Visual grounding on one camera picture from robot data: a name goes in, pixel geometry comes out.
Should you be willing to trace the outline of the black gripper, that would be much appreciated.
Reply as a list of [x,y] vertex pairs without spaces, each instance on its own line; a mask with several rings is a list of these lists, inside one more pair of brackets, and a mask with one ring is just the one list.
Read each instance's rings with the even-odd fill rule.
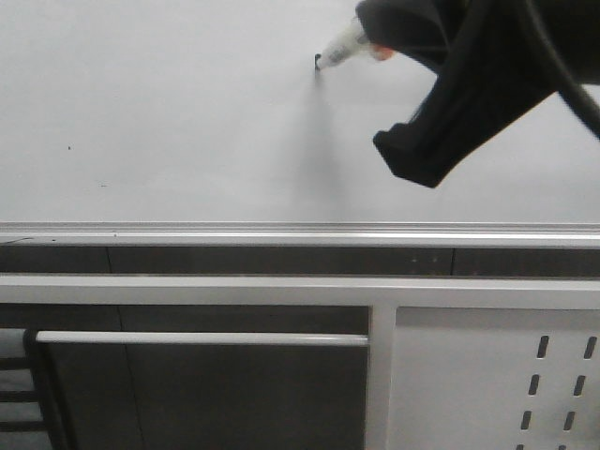
[[372,44],[441,70],[419,114],[373,138],[392,174],[421,186],[550,94],[585,102],[599,83],[596,1],[367,0],[355,13]]

